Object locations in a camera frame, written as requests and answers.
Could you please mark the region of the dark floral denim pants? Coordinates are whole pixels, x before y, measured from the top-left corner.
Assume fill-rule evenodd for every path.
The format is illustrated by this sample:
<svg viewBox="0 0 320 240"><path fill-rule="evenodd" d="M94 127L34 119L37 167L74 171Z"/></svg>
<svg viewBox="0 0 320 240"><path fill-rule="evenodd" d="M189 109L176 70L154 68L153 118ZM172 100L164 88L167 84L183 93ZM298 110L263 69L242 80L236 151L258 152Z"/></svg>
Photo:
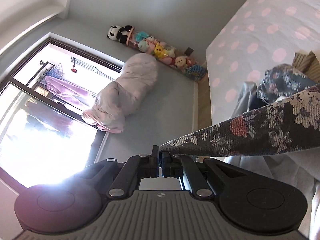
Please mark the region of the dark floral denim pants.
<svg viewBox="0 0 320 240"><path fill-rule="evenodd" d="M266 105L162 145L161 153L254 156L319 147L319 85L288 64L265 72L257 97Z"/></svg>

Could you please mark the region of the balcony clothes drying rack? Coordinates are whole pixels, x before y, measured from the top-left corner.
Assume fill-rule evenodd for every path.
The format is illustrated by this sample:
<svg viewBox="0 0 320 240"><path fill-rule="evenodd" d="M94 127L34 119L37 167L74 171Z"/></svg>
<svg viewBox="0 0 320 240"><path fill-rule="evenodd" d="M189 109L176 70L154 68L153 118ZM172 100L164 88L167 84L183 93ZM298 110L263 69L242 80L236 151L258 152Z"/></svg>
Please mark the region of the balcony clothes drying rack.
<svg viewBox="0 0 320 240"><path fill-rule="evenodd" d="M35 89L46 90L52 100L67 108L85 111L93 106L99 92L119 76L120 73L111 68L72 57L64 65L49 63L42 67L31 84Z"/></svg>

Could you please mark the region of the cream white sweatshirt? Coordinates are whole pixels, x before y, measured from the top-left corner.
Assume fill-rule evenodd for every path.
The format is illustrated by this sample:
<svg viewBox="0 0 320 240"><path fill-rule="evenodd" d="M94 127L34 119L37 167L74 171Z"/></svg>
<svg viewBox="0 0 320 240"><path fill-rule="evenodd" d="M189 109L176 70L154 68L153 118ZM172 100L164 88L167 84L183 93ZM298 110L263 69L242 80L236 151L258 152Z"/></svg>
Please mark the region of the cream white sweatshirt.
<svg viewBox="0 0 320 240"><path fill-rule="evenodd" d="M319 239L319 152L287 153L253 157L227 157L225 163L290 184L308 202L299 231L308 239Z"/></svg>

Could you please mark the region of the dark framed window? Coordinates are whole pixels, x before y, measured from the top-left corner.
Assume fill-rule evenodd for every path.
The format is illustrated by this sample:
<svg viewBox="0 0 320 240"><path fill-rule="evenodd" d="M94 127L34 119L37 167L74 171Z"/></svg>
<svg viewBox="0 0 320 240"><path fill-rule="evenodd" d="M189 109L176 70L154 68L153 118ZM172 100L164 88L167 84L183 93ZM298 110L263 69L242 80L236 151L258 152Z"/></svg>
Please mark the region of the dark framed window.
<svg viewBox="0 0 320 240"><path fill-rule="evenodd" d="M1 81L1 182L15 193L56 184L98 162L108 134L31 79L47 64L75 57L120 73L123 63L75 43L46 37L26 50Z"/></svg>

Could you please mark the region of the light grey garment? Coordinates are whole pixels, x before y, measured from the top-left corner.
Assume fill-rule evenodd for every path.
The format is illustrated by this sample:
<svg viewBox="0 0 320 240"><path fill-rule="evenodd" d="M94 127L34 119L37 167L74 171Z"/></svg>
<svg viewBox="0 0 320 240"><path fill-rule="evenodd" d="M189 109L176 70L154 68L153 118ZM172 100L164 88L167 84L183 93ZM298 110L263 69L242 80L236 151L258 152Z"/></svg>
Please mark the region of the light grey garment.
<svg viewBox="0 0 320 240"><path fill-rule="evenodd" d="M267 104L257 96L257 84L246 81L242 84L236 107L231 118L266 105Z"/></svg>

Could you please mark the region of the olive striped garment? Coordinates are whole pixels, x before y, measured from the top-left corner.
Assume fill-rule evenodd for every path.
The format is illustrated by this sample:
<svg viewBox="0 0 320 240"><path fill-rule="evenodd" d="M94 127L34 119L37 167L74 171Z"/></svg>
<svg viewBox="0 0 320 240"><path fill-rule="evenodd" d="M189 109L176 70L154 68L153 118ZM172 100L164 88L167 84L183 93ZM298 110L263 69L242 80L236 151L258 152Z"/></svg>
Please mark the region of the olive striped garment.
<svg viewBox="0 0 320 240"><path fill-rule="evenodd" d="M294 68L305 74L308 78L315 83L320 81L320 66L319 60L313 51L308 54L295 53L292 65Z"/></svg>

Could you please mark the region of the pink rolled duvet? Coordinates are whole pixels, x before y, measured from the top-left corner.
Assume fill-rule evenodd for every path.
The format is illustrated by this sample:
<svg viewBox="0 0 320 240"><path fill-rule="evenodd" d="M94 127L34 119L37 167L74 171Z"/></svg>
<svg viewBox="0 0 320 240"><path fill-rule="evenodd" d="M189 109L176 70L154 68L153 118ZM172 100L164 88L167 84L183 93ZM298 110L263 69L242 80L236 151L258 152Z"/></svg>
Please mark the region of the pink rolled duvet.
<svg viewBox="0 0 320 240"><path fill-rule="evenodd" d="M82 119L101 131L121 133L126 117L135 114L144 98L157 82L156 59L139 53L130 57L121 68L120 76L101 90Z"/></svg>

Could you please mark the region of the pink polka dot bed sheet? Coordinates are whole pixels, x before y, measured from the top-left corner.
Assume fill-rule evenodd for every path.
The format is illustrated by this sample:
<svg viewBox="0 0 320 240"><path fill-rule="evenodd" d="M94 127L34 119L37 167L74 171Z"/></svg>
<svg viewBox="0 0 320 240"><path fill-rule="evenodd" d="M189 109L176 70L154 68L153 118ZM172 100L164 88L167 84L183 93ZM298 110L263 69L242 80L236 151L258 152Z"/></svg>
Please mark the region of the pink polka dot bed sheet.
<svg viewBox="0 0 320 240"><path fill-rule="evenodd" d="M206 50L212 123L231 117L244 82L310 51L319 54L319 0L247 0Z"/></svg>

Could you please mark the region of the plush toy storage tube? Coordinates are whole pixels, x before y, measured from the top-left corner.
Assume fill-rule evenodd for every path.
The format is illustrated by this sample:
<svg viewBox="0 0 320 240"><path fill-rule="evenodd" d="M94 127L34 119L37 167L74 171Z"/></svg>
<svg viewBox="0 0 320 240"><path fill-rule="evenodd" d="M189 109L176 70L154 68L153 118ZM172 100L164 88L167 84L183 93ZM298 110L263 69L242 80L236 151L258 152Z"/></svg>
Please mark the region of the plush toy storage tube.
<svg viewBox="0 0 320 240"><path fill-rule="evenodd" d="M136 50L153 56L156 60L177 70L189 79L199 82L207 74L207 68L201 65L191 55L186 56L184 52L169 45L167 42L134 27L130 31L126 45Z"/></svg>

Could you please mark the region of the panda plush toy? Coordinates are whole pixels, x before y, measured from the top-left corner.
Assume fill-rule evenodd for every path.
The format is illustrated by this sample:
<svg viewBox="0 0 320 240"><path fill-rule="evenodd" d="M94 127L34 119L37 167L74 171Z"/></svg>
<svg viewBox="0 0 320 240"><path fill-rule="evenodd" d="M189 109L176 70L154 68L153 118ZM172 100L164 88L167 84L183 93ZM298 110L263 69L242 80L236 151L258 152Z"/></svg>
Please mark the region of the panda plush toy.
<svg viewBox="0 0 320 240"><path fill-rule="evenodd" d="M112 25L107 32L107 38L112 41L118 41L121 44L125 44L132 28L133 26L131 25L126 25L124 27Z"/></svg>

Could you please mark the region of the black wall socket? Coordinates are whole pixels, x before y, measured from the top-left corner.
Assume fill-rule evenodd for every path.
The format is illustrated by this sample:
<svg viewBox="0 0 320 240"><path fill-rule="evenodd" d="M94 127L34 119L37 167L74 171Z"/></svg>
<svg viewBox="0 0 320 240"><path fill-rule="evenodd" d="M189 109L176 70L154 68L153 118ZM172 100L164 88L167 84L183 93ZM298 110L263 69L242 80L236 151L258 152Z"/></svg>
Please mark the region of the black wall socket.
<svg viewBox="0 0 320 240"><path fill-rule="evenodd" d="M191 49L190 47L188 47L186 50L185 50L185 52L184 52L184 54L186 55L186 56L190 56L192 53L193 53L193 49Z"/></svg>

